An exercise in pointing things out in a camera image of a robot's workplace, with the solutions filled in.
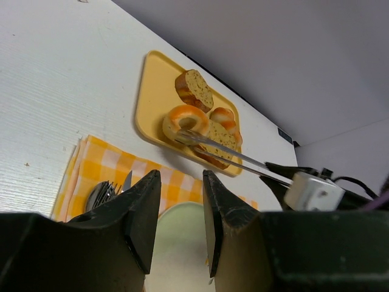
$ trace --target white table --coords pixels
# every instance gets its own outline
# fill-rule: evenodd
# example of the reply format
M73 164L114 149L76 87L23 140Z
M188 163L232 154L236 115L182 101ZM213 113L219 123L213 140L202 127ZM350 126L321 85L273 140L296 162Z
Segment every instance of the white table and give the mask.
M241 118L243 153L297 165L277 127L109 0L0 1L0 211L49 216L78 139L88 134L201 178L203 166L147 142L134 112L144 57L160 50L200 70ZM279 209L253 174L218 174L232 192Z

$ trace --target yellow tray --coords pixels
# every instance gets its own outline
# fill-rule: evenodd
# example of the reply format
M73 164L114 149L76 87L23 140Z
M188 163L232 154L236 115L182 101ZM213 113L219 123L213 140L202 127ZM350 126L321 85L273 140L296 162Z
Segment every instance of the yellow tray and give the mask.
M136 125L139 131L153 142L179 151L195 161L212 165L197 157L188 147L167 139L162 132L164 116L175 106L184 104L174 88L175 79L184 71L185 69L183 67L170 60L163 53L156 50L148 53L139 91L135 116ZM235 122L238 128L240 128L239 114L233 103L212 88L211 90L215 103L213 108L221 106L232 110L235 115ZM242 164L241 159L234 157L233 160ZM225 170L220 169L219 171L232 176L239 175L242 172L239 167L234 165L230 165Z

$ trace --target black cable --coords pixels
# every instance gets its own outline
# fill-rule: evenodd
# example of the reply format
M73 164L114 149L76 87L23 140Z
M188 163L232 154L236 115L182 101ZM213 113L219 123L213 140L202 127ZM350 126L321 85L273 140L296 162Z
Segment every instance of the black cable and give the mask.
M381 193L385 193L388 190L389 190L389 175L388 175L386 181L384 182L384 184L381 187Z
M336 183L337 181L340 181L340 180L343 180L343 181L349 181L351 183L354 183L354 184L357 184L358 186L360 186L361 188L363 188L366 192L366 194L372 198L372 199L376 199L378 198L378 196L376 195L376 193L374 193L368 186L366 186L362 181L358 180L358 179L355 179L355 178L350 178L349 176L340 176L336 179L333 179L332 181L334 183Z

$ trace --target bagel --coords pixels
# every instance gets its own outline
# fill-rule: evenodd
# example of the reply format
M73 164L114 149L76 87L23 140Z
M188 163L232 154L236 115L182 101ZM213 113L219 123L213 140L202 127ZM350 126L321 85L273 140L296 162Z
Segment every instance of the bagel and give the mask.
M207 115L199 108L193 105L179 105L173 108L162 122L162 131L167 138L187 145L196 145L195 141L178 137L178 131L181 129L192 130L203 136L208 136L210 130L210 121Z

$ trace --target bread roll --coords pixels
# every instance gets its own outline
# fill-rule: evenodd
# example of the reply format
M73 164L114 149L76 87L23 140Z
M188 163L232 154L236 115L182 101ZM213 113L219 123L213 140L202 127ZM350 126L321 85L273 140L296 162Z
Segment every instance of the bread roll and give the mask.
M176 79L176 91L183 102L207 113L213 108L213 96L204 78L197 70L182 73Z
M223 123L228 120L234 120L234 115L232 110L228 108L215 108L215 110L211 113L210 118L216 123Z
M180 129L193 130L204 136L208 136L210 121L207 115L199 108L192 105L179 105L164 117L162 131L167 138L176 141ZM197 144L194 141L182 137L179 140L187 145Z
M221 122L220 124L229 132L230 135L233 135L238 130L234 120L227 120L225 122Z
M210 132L209 132L209 139L220 143L226 147L229 147L232 150L236 150L236 140L235 138L230 135L227 130L220 124L216 123L212 120L210 120ZM200 148L201 150L207 151L209 153L215 154L219 157L226 158L228 160L232 159L232 155L222 151L220 149L217 149L215 147L205 145L205 144L199 144L194 146L194 148ZM202 159L212 163L213 165L219 167L220 169L226 169L230 164L225 163L224 161L217 160L216 158L205 155L202 153L195 152L197 156L201 157Z

